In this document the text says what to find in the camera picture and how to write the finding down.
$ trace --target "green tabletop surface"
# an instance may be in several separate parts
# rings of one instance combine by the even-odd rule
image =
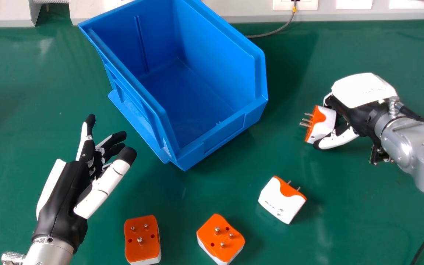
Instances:
[[[235,26],[256,34],[279,25]],[[74,159],[93,113],[94,139],[125,130],[138,158],[89,219],[74,265],[128,264],[123,224],[144,215],[158,220],[161,265],[213,265],[195,234],[213,213],[246,239],[234,265],[407,265],[424,240],[424,193],[396,165],[370,165],[368,138],[317,151],[299,121],[333,82],[361,72],[387,80],[424,116],[424,21],[296,22],[253,41],[266,55],[261,120],[183,172],[163,164],[110,102],[101,60],[66,7],[43,9],[35,28],[0,29],[0,255],[28,250],[52,165]],[[290,225],[258,204],[273,175],[308,198]]]

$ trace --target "robotic arm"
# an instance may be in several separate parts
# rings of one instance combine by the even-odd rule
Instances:
[[[399,101],[395,89],[377,75],[355,74],[335,82],[316,106],[305,141],[331,149],[358,137],[373,142],[370,163],[396,163],[424,192],[424,119]]]
[[[37,227],[27,255],[6,252],[4,265],[68,265],[88,230],[88,218],[101,206],[137,157],[121,143],[124,131],[108,136],[98,145],[92,139],[96,118],[90,114],[81,128],[75,161],[60,159],[37,203]],[[106,164],[111,157],[116,159]]]

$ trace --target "bin bottom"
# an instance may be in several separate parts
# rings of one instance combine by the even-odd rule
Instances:
[[[179,58],[138,79],[165,109],[179,148],[183,148],[234,110]]]

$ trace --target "blue plastic bin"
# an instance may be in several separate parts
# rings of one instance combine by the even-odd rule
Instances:
[[[199,0],[135,0],[79,27],[109,98],[163,163],[189,169],[268,102],[262,50]]]

